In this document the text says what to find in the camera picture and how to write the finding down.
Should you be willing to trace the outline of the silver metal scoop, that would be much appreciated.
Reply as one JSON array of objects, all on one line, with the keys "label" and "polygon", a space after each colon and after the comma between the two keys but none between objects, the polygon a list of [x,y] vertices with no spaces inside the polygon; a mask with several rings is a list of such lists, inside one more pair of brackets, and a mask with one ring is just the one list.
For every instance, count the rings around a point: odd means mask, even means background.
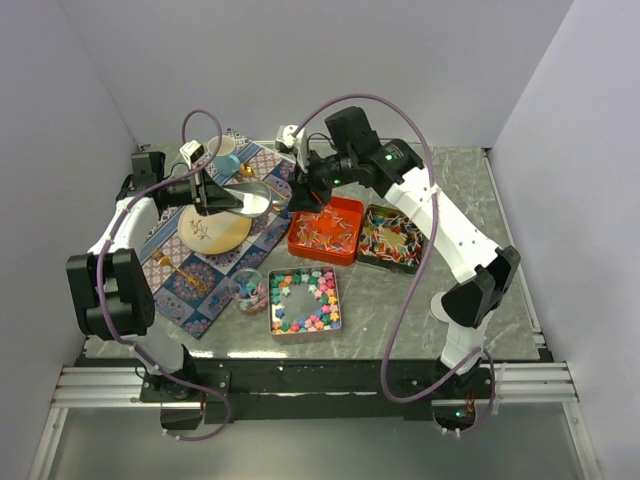
[{"label": "silver metal scoop", "polygon": [[235,195],[243,202],[243,206],[228,210],[229,213],[257,218],[266,215],[273,210],[282,210],[288,206],[288,202],[280,199],[275,193],[261,182],[245,182],[223,187],[229,193]]}]

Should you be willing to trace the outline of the orange candy tin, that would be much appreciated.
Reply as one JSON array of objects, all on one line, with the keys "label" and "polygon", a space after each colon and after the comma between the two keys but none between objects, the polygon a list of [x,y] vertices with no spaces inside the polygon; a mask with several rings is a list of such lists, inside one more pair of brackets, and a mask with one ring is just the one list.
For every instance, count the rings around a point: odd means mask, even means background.
[{"label": "orange candy tin", "polygon": [[296,257],[340,266],[351,265],[364,215],[354,199],[333,197],[321,213],[297,212],[287,236],[288,252]]}]

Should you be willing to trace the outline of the pink star candy tin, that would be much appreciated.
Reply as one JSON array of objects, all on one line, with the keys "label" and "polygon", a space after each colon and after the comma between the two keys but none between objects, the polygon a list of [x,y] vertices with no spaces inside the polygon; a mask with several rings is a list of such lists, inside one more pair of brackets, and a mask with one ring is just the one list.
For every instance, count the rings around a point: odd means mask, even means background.
[{"label": "pink star candy tin", "polygon": [[316,341],[343,331],[336,271],[329,265],[271,271],[268,300],[276,341]]}]

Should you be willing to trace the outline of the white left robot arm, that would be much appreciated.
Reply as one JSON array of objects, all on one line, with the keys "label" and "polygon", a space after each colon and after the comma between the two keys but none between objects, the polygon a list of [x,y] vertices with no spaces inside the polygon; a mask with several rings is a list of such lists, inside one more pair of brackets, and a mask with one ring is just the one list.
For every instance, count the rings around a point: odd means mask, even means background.
[{"label": "white left robot arm", "polygon": [[242,202],[207,172],[166,185],[165,159],[160,151],[132,155],[132,172],[116,197],[109,225],[87,253],[67,260],[66,273],[81,332],[128,347],[154,390],[184,402],[198,392],[197,370],[188,349],[156,324],[138,255],[163,210],[193,205],[199,214],[210,215]]}]

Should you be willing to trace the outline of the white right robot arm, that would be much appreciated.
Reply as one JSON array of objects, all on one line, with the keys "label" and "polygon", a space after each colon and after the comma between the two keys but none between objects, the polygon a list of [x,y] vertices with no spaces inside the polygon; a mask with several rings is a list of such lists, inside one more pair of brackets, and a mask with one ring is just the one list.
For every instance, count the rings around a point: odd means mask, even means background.
[{"label": "white right robot arm", "polygon": [[325,120],[333,154],[321,157],[308,147],[305,130],[279,128],[281,152],[296,157],[288,183],[292,211],[320,212],[333,189],[358,183],[402,212],[445,260],[455,285],[434,296],[433,315],[448,325],[440,361],[440,391],[460,398],[473,385],[470,370],[482,354],[489,320],[508,292],[521,256],[482,233],[434,182],[432,173],[407,142],[382,142],[364,110],[348,107]]}]

